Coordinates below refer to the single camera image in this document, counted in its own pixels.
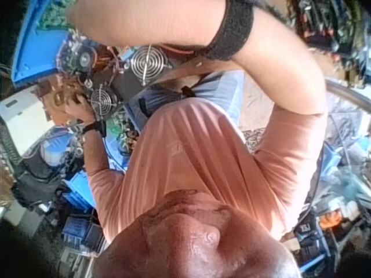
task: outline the strap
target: strap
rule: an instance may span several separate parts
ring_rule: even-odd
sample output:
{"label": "strap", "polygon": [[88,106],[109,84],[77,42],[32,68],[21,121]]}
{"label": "strap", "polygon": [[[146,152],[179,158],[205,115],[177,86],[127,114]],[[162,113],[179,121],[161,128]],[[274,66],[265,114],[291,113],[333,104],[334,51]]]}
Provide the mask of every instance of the strap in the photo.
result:
{"label": "strap", "polygon": [[253,7],[251,0],[226,0],[220,28],[199,54],[211,60],[230,60],[248,40],[254,21]]}

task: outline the metal fan guard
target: metal fan guard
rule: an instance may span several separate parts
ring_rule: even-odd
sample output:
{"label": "metal fan guard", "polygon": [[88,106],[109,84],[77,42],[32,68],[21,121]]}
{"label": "metal fan guard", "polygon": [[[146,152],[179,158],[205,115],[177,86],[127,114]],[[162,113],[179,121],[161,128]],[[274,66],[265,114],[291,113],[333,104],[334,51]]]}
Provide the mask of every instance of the metal fan guard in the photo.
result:
{"label": "metal fan guard", "polygon": [[167,58],[159,49],[145,46],[134,53],[130,60],[130,67],[142,81],[142,85],[145,85],[161,74],[166,63]]}

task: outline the white device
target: white device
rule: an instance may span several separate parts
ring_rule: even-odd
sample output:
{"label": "white device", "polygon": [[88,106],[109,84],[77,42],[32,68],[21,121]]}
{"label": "white device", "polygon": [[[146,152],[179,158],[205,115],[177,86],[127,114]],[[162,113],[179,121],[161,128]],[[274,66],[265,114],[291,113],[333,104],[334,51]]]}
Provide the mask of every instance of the white device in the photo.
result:
{"label": "white device", "polygon": [[0,117],[20,156],[55,126],[35,95],[37,88],[31,86],[0,102]]}

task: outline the metal pipe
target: metal pipe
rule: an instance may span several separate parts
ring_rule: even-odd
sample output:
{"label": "metal pipe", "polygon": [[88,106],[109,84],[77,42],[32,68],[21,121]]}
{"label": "metal pipe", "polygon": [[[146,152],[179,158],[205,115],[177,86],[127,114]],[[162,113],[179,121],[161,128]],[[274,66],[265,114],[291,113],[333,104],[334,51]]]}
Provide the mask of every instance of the metal pipe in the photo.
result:
{"label": "metal pipe", "polygon": [[371,114],[371,99],[365,97],[363,94],[328,79],[326,80],[326,87],[329,93],[348,100],[360,109]]}

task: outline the cable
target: cable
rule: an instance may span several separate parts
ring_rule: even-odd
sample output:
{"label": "cable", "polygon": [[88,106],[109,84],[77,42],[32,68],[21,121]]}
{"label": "cable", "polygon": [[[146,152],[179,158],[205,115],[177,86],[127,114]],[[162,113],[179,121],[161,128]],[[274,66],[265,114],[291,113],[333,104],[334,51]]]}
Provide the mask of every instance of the cable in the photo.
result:
{"label": "cable", "polygon": [[36,155],[37,151],[39,150],[39,148],[40,148],[40,144],[41,144],[42,142],[44,142],[44,141],[46,141],[46,140],[50,140],[50,139],[55,139],[55,138],[58,138],[58,137],[62,137],[62,136],[64,136],[64,135],[66,135],[66,134],[68,134],[68,132],[63,132],[63,133],[60,133],[60,134],[55,134],[55,135],[53,135],[53,136],[44,137],[43,139],[41,139],[41,140],[37,143],[37,145],[34,147],[35,149],[31,152],[31,154],[29,154],[29,155],[23,155],[23,156],[21,156],[21,157],[22,157],[23,159],[30,159],[30,158],[33,158],[33,157]]}
{"label": "cable", "polygon": [[343,136],[342,136],[341,133],[340,133],[339,127],[337,126],[337,123],[336,123],[335,118],[334,118],[333,115],[330,115],[330,119],[331,119],[332,123],[334,124],[334,127],[335,127],[335,129],[336,129],[337,135],[338,135],[338,137],[339,137],[339,139],[340,139],[340,142],[341,142],[341,145],[342,145],[342,147],[343,147],[344,154],[345,154],[345,159],[346,159],[346,161],[347,161],[349,171],[352,172],[352,167],[350,166],[349,153],[348,153],[347,148],[345,147],[345,142],[344,142],[344,140],[343,140]]}
{"label": "cable", "polygon": [[[330,118],[331,118],[332,123],[334,124],[334,127],[336,129],[337,135],[339,136],[340,142],[342,144],[342,147],[343,147],[343,150],[344,150],[344,154],[345,154],[345,159],[347,161],[348,168],[349,168],[349,174],[352,174],[352,167],[351,167],[351,164],[350,164],[350,157],[349,157],[348,150],[345,147],[343,136],[340,133],[339,127],[337,126],[337,124],[335,122],[335,118],[333,117],[333,115],[330,115]],[[350,182],[351,182],[351,185],[354,186],[354,182],[353,182],[353,179],[352,178],[350,178]],[[363,209],[363,212],[366,214],[366,217],[368,218],[368,221],[371,221],[371,215],[369,214],[369,212],[366,209]]]}
{"label": "cable", "polygon": [[173,52],[173,53],[176,53],[176,54],[183,54],[183,55],[192,55],[194,54],[195,52],[193,50],[190,50],[190,51],[187,51],[187,50],[180,50],[180,49],[175,49],[171,46],[168,46],[168,45],[162,45],[160,44],[159,45],[160,47],[170,51],[170,52]]}
{"label": "cable", "polygon": [[314,202],[315,196],[317,194],[317,190],[318,190],[319,180],[321,179],[322,165],[323,165],[323,160],[324,160],[323,159],[323,153],[324,153],[324,145],[322,146],[321,152],[319,153],[319,158],[320,158],[319,170],[318,170],[317,180],[316,180],[315,185],[314,185],[314,190],[313,190],[311,201],[309,202],[308,208],[305,211],[304,215],[299,219],[299,221],[297,222],[295,227],[297,227],[308,216],[309,212],[312,209],[313,202]]}

